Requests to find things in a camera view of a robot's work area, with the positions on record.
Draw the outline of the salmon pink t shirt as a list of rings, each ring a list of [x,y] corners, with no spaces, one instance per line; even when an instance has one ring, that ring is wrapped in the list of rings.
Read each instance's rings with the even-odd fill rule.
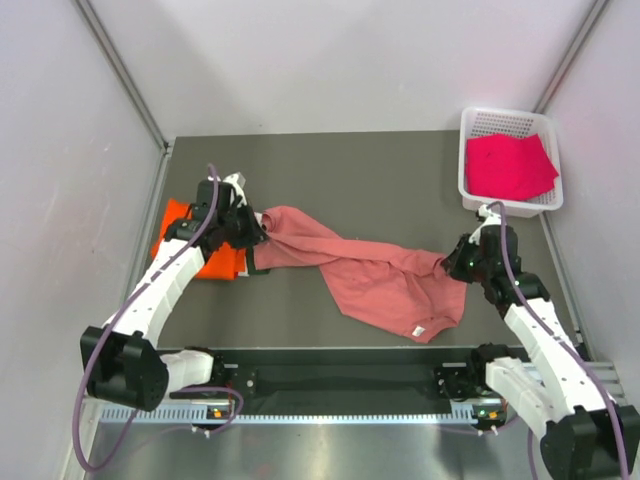
[[[265,210],[260,224],[256,266],[318,268],[347,317],[422,344],[462,320],[467,287],[445,273],[442,254],[342,238],[290,206]]]

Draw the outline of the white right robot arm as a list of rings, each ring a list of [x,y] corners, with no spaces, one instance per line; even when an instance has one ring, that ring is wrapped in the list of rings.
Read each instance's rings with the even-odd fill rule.
[[[547,289],[521,269],[518,237],[489,216],[460,238],[444,262],[455,280],[478,283],[521,341],[535,370],[504,345],[471,355],[466,380],[476,394],[504,398],[539,442],[554,479],[629,478],[639,447],[639,413],[619,405],[571,344]]]

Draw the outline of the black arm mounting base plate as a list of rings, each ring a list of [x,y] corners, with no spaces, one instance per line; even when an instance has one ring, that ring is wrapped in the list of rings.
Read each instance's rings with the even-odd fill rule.
[[[222,349],[214,385],[247,413],[443,413],[496,394],[469,372],[469,347]]]

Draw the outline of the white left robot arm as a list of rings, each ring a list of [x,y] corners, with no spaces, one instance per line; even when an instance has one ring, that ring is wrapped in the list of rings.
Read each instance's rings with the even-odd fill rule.
[[[222,357],[203,347],[158,351],[160,334],[188,284],[249,274],[249,255],[266,234],[244,192],[240,173],[208,177],[193,203],[170,201],[153,260],[124,305],[80,339],[85,391],[141,411],[194,386],[205,396],[226,387]]]

